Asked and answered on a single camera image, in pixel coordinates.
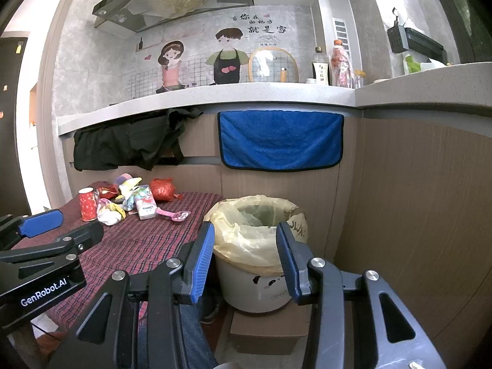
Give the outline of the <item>red wrapped bottle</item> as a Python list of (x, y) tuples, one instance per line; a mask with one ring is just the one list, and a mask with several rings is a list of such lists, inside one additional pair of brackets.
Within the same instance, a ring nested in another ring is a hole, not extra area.
[(334, 40), (330, 59), (332, 84), (341, 88), (352, 88), (353, 68), (347, 50), (341, 40)]

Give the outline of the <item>black refrigerator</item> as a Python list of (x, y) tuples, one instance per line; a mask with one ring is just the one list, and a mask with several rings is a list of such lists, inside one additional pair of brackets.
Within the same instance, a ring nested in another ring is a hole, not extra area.
[(16, 140), (18, 79), (27, 38), (1, 38), (0, 181), (1, 216), (30, 214)]

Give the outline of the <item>cardboard box under bin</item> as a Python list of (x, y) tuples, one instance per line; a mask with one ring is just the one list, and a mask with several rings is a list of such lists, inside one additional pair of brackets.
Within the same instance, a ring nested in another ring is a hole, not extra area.
[(262, 314), (236, 311), (229, 338), (239, 353), (289, 355), (297, 342), (308, 336), (309, 314), (309, 307), (293, 302)]

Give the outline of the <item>red plaid tablecloth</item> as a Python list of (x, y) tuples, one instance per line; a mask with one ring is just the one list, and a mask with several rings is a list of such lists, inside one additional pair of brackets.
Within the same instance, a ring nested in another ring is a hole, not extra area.
[(79, 257), (87, 285), (50, 308), (47, 316), (63, 330), (71, 328), (112, 272), (147, 272), (177, 256), (182, 245), (196, 238), (205, 214), (222, 199), (216, 193), (185, 192), (181, 199), (158, 204), (165, 211), (189, 211), (190, 217), (184, 222), (162, 216), (141, 220), (132, 214), (115, 225), (104, 226), (102, 241)]

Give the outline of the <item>tall red drink can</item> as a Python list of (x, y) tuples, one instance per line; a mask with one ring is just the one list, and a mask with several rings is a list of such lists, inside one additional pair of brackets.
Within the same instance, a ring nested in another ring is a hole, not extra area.
[(78, 191), (80, 213), (84, 222), (91, 222), (97, 218), (97, 194), (94, 188), (86, 187)]

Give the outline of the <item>red plastic bag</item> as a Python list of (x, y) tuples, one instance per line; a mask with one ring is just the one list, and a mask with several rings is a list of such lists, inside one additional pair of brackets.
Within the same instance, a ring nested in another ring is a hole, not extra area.
[(156, 202), (172, 202), (174, 200), (182, 200), (183, 194), (176, 192), (176, 187), (173, 184), (172, 178), (155, 178), (149, 184), (153, 198)]

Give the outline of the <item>white panda trash bin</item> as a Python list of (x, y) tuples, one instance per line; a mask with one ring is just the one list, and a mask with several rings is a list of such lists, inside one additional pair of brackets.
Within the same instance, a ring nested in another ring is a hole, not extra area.
[(283, 275), (261, 276), (236, 268), (216, 257), (219, 281), (225, 301), (247, 313), (268, 313), (290, 300)]

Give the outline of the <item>round wooden rimmed lid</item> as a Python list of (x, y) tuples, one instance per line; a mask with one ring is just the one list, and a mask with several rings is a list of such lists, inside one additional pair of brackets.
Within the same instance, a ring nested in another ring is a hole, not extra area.
[(299, 68), (294, 57), (277, 47), (256, 49), (248, 61), (250, 82), (299, 82)]

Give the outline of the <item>crushed red can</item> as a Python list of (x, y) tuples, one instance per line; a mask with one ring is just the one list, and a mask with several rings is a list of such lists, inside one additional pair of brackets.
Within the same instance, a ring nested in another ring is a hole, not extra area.
[(97, 194), (100, 198), (111, 200), (119, 195), (118, 187), (114, 184), (96, 187)]

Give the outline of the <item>dark sauce bottle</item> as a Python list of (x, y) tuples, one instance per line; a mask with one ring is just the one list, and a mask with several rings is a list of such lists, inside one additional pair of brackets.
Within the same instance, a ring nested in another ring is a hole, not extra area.
[(320, 46), (314, 49), (312, 69), (316, 82), (329, 85), (329, 59)]

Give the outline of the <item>white tissue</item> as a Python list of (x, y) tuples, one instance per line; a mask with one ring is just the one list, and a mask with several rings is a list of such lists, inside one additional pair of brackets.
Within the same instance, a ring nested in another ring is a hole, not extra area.
[(120, 205), (101, 198), (97, 205), (97, 219), (106, 226), (113, 226), (126, 218), (126, 213)]

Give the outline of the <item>yellow snack wrapper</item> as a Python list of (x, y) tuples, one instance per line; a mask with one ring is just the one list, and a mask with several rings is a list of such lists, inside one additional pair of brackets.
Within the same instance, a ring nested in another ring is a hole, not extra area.
[(129, 199), (133, 195), (134, 190), (138, 187), (141, 181), (142, 179), (140, 177), (131, 177), (118, 186), (120, 194), (123, 196), (124, 200)]

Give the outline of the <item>pink panda snack wrapper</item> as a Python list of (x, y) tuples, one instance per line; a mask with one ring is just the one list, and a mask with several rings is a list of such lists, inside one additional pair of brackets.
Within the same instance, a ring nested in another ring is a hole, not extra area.
[(170, 212), (165, 211), (162, 208), (156, 208), (156, 214), (159, 216), (164, 216), (166, 219), (169, 219), (173, 222), (184, 222), (190, 215), (189, 211), (178, 211), (178, 212)]

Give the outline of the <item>Kleenex tissue pack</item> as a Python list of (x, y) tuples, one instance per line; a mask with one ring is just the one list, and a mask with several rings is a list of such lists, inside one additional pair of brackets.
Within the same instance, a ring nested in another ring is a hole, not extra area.
[(134, 204), (140, 220), (147, 220), (156, 216), (157, 204), (149, 185), (142, 185), (133, 191)]

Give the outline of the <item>pink purple sponge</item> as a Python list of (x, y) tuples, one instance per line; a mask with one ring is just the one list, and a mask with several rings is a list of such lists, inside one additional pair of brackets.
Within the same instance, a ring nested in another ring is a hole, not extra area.
[(123, 173), (116, 177), (116, 179), (114, 180), (114, 184), (116, 184), (117, 186), (121, 186), (124, 182), (127, 182), (127, 180), (130, 180), (132, 178), (133, 176), (129, 173)]

